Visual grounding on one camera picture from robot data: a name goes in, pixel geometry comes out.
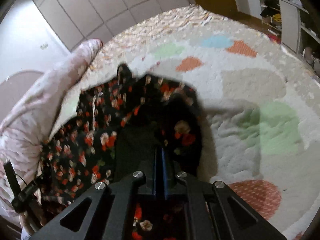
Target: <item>wrinkled sheet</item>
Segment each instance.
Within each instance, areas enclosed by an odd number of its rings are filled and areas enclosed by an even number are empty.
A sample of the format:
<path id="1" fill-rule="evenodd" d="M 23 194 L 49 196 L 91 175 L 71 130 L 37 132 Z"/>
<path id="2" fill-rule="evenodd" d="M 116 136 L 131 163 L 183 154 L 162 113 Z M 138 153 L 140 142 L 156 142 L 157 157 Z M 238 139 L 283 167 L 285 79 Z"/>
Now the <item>wrinkled sheet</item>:
<path id="1" fill-rule="evenodd" d="M 82 77 L 102 46 L 100 40 L 83 42 L 70 56 L 39 78 L 0 125 L 0 204 L 8 216 L 13 193 L 4 172 L 11 161 L 15 172 L 30 183 L 37 172 L 41 142 L 49 137 L 66 92 Z M 23 188 L 24 183 L 18 179 Z"/>

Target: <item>silver bolt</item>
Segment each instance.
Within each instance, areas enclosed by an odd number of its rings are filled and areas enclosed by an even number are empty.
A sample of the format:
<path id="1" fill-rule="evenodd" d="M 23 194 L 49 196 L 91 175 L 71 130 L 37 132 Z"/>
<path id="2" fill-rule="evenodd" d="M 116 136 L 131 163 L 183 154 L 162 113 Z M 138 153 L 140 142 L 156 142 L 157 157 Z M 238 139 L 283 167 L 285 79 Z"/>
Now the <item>silver bolt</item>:
<path id="1" fill-rule="evenodd" d="M 96 189 L 103 189 L 105 186 L 106 185 L 103 182 L 98 182 L 96 185 L 94 185 Z"/>
<path id="2" fill-rule="evenodd" d="M 133 176 L 134 176 L 135 178 L 141 178 L 141 177 L 143 176 L 143 172 L 142 172 L 142 171 L 135 171 L 135 172 L 133 173 Z"/>
<path id="3" fill-rule="evenodd" d="M 217 188 L 224 188 L 224 182 L 223 181 L 216 181 L 216 183 L 214 184 Z"/>
<path id="4" fill-rule="evenodd" d="M 179 172 L 177 173 L 177 176 L 178 176 L 179 178 L 185 178 L 185 177 L 187 176 L 187 173 L 186 173 L 185 171 L 179 171 Z"/>

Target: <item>crumpled fabric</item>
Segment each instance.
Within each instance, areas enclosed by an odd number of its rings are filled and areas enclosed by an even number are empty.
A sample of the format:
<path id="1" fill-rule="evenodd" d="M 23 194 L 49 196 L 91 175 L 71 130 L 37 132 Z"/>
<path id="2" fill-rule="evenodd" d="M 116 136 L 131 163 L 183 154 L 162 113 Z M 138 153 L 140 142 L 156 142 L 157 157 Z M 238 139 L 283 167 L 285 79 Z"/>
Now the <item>crumpled fabric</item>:
<path id="1" fill-rule="evenodd" d="M 70 56 L 39 78 L 13 107 L 0 125 L 0 204 L 10 216 L 17 216 L 11 206 L 13 193 L 4 172 L 11 161 L 15 172 L 26 183 L 36 174 L 41 143 L 48 138 L 66 92 L 84 74 L 102 42 L 83 42 Z"/>
<path id="2" fill-rule="evenodd" d="M 70 205 L 92 184 L 120 180 L 122 175 L 115 175 L 126 165 L 125 160 L 129 174 L 134 163 L 130 160 L 140 157 L 123 150 L 117 156 L 118 138 L 129 127 L 150 129 L 153 125 L 151 133 L 171 159 L 196 175 L 202 140 L 200 110 L 192 87 L 148 73 L 134 78 L 128 66 L 121 64 L 115 78 L 81 92 L 76 112 L 43 145 L 40 164 L 43 172 L 51 172 L 41 188 L 43 206 L 48 202 Z M 141 138 L 136 138 L 139 145 Z"/>

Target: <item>tile floor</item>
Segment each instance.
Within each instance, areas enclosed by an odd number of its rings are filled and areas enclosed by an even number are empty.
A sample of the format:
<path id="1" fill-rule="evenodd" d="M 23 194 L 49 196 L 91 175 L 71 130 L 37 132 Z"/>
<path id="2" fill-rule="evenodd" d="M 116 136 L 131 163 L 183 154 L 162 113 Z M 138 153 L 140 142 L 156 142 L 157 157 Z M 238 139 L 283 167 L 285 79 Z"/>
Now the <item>tile floor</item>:
<path id="1" fill-rule="evenodd" d="M 104 43 L 123 30 L 194 0 L 33 0 L 69 50 L 100 38 Z"/>

